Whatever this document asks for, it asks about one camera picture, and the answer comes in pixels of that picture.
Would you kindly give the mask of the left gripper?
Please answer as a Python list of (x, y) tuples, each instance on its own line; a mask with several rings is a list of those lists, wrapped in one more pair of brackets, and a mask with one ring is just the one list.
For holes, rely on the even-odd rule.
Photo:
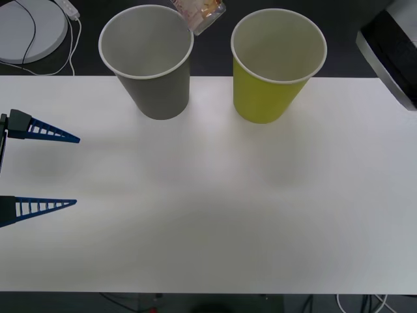
[[(20, 110), (11, 109), (9, 116), (1, 114), (1, 158), (3, 164), (7, 134), (9, 138), (79, 143), (80, 138), (33, 118)], [(1, 196), (1, 227), (45, 215), (77, 204), (77, 200)]]

